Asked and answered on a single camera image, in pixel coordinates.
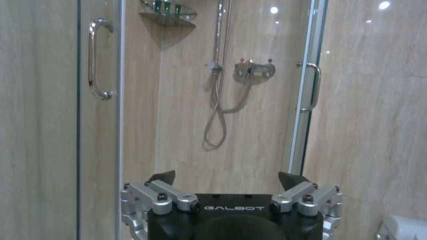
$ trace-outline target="shower hose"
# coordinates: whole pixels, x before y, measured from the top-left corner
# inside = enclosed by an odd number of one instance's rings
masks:
[[[212,109],[210,115],[207,117],[206,124],[205,124],[203,131],[202,131],[202,139],[210,149],[217,149],[221,146],[221,144],[225,140],[225,137],[226,137],[226,123],[225,123],[224,114],[236,113],[245,105],[245,101],[246,101],[248,95],[249,95],[249,90],[252,87],[252,77],[250,77],[252,73],[250,73],[250,71],[252,71],[252,69],[248,68],[248,71],[244,74],[242,84],[245,85],[245,90],[244,90],[242,98],[240,99],[236,106],[229,109],[222,109],[222,107],[221,107],[221,91],[222,91],[224,72],[221,70],[214,70],[214,72],[213,72],[213,75],[214,75],[214,77],[213,77],[214,83],[213,83],[213,91],[212,91],[213,109]],[[209,131],[212,128],[214,115],[217,115],[217,118],[218,118],[218,123],[220,123],[220,128],[221,128],[221,137],[217,142],[210,142],[210,140],[207,138],[207,134],[209,134]]]

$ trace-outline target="glass shower door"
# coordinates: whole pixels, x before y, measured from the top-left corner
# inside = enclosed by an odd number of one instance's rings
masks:
[[[79,1],[78,232],[111,240],[118,220],[118,0]]]
[[[328,0],[310,0],[309,4],[309,19],[306,23],[306,29],[309,30],[305,36],[304,62],[301,61],[297,64],[298,67],[304,65],[305,68],[300,74],[298,96],[297,102],[294,103],[294,122],[288,154],[289,164],[286,168],[286,172],[296,175],[302,173],[309,120],[318,99],[321,84],[318,60]]]

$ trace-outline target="screw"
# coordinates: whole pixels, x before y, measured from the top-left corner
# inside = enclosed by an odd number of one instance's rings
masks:
[[[269,211],[274,214],[277,214],[280,212],[280,208],[278,205],[276,203],[270,203],[269,204]]]
[[[163,192],[158,193],[157,201],[165,201],[165,200],[167,200],[167,195]]]
[[[313,196],[312,196],[312,195],[306,194],[306,195],[304,195],[304,196],[301,197],[301,200],[302,200],[302,202],[304,202],[304,203],[309,203],[309,204],[312,204],[312,203],[313,203],[314,198],[313,198]]]
[[[199,204],[198,204],[198,202],[193,202],[193,203],[191,203],[191,205],[190,205],[190,207],[189,207],[189,211],[190,211],[191,213],[199,211]]]

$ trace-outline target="white toilet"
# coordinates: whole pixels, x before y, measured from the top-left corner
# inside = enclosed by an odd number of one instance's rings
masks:
[[[382,219],[376,240],[427,240],[427,221],[389,215]]]

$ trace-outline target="glass shelf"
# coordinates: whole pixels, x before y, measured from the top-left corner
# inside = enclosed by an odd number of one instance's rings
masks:
[[[185,5],[165,0],[139,0],[139,2],[141,12],[138,14],[158,25],[195,27],[191,20],[197,13]]]

